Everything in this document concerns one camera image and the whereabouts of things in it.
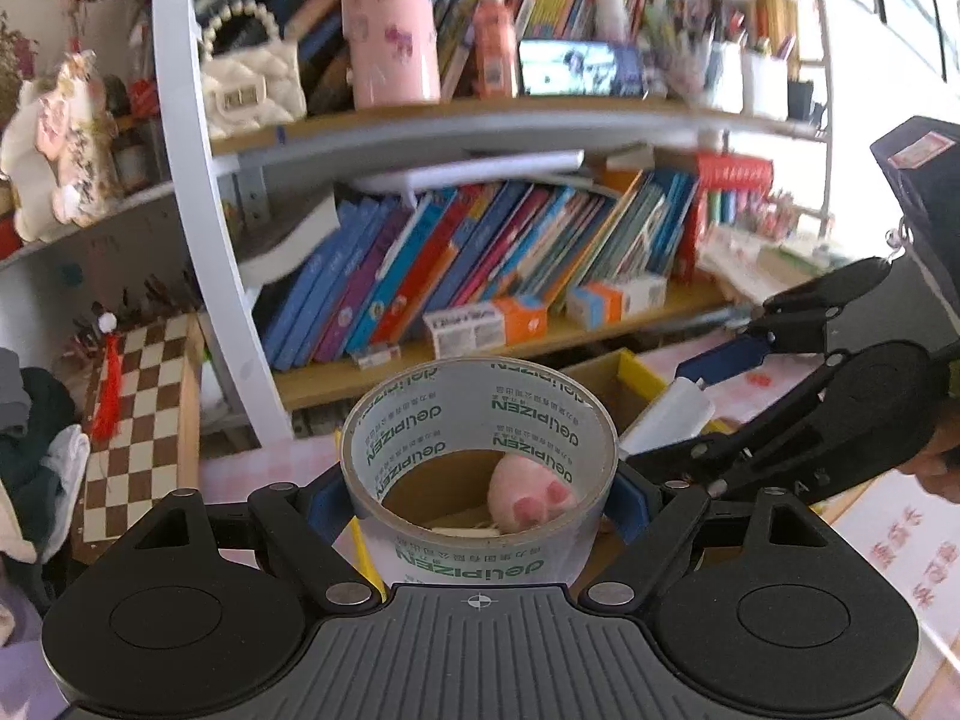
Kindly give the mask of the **white power adapter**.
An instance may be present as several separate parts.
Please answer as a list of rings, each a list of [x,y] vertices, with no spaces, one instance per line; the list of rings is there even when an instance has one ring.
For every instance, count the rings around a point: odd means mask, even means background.
[[[715,404],[699,383],[670,382],[619,437],[619,459],[693,439],[715,416]]]

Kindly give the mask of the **pink plush pig toy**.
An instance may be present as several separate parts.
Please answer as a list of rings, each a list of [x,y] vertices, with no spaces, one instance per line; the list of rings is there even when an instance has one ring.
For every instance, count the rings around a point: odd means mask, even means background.
[[[540,527],[578,504],[579,497],[566,481],[522,455],[501,457],[491,473],[487,507],[500,533]]]

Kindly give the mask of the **clear packing tape roll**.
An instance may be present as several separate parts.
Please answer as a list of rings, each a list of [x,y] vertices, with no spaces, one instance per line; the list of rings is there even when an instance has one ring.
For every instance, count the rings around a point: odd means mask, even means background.
[[[537,461],[579,504],[500,533],[487,507],[501,457]],[[397,583],[573,583],[617,471],[617,431],[596,395],[511,358],[428,362],[386,380],[343,424],[340,466],[371,561]]]

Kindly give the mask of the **stack of papers and books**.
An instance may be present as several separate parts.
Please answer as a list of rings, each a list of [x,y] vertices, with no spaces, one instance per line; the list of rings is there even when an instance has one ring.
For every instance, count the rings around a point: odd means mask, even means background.
[[[763,304],[832,270],[811,241],[775,242],[731,226],[713,226],[698,245],[697,267],[737,302]]]

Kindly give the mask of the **wooden chess board box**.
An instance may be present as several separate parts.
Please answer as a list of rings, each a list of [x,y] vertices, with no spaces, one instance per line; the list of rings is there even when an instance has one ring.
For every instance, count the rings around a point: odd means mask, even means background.
[[[119,422],[109,442],[94,442],[103,359],[89,383],[83,426],[91,454],[76,502],[73,555],[91,564],[149,509],[178,488],[199,484],[199,321],[181,314],[119,332],[122,382]]]

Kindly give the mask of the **red book box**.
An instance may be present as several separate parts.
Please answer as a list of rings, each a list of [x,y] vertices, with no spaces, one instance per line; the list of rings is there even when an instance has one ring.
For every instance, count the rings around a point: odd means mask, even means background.
[[[692,174],[695,193],[683,222],[672,277],[679,283],[693,283],[701,239],[713,226],[732,226],[752,195],[770,192],[775,168],[758,156],[704,151],[682,153],[679,167]]]

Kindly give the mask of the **red tassel ornament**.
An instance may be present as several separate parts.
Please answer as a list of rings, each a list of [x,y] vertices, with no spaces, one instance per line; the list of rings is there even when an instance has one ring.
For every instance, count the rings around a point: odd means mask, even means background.
[[[98,316],[98,330],[103,337],[104,359],[101,372],[103,380],[99,383],[99,394],[91,420],[91,438],[94,442],[109,442],[116,432],[119,422],[119,401],[121,401],[122,363],[119,353],[119,335],[117,335],[117,317],[105,310]]]

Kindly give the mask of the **white orange medicine box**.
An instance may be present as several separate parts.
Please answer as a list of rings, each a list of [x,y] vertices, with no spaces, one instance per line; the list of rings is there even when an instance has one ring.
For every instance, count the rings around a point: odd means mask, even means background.
[[[435,310],[423,317],[423,323],[433,356],[451,359],[543,337],[548,310],[538,299],[509,296]]]

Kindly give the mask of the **row of leaning books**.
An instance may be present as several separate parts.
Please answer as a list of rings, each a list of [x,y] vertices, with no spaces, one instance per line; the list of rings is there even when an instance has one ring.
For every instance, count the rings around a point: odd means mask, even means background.
[[[697,187],[654,169],[617,193],[573,179],[460,184],[340,199],[306,262],[257,301],[268,366],[285,372],[425,332],[498,299],[555,310],[581,284],[667,277]]]

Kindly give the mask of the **pile of clothes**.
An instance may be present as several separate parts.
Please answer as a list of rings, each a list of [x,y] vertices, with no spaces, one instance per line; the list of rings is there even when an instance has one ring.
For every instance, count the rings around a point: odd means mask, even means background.
[[[55,598],[44,566],[67,541],[89,440],[59,379],[2,351],[2,577],[41,614]]]

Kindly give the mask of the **smartphone on shelf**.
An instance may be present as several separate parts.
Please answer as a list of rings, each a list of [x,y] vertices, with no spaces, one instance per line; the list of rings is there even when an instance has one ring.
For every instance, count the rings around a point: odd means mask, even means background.
[[[517,59],[526,96],[646,96],[640,53],[631,44],[523,39]]]

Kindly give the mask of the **pink bottle on shelf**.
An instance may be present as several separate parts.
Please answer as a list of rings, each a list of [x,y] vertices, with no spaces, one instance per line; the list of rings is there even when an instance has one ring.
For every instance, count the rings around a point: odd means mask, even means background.
[[[480,0],[473,14],[473,50],[480,98],[517,94],[517,37],[505,0]]]

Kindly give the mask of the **white quilted handbag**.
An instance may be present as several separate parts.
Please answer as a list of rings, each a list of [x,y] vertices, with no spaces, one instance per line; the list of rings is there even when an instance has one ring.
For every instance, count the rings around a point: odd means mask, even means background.
[[[215,54],[218,32],[239,18],[256,18],[265,39],[254,47]],[[206,128],[212,140],[292,124],[308,114],[298,46],[280,36],[277,20],[265,5],[256,0],[223,5],[203,28],[200,47]]]

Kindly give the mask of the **pink cylindrical cup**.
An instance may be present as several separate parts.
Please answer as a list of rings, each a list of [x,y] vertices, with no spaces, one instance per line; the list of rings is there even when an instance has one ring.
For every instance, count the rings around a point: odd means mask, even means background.
[[[441,101],[433,0],[342,0],[356,109]]]

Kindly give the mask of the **white shelf post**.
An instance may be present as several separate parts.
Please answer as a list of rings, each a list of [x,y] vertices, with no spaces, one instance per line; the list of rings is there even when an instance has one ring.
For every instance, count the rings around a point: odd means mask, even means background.
[[[291,439],[293,429],[252,322],[252,299],[242,286],[224,217],[221,169],[206,130],[194,0],[151,5],[167,162],[210,323],[215,371],[231,411],[245,417],[257,442],[277,444]]]

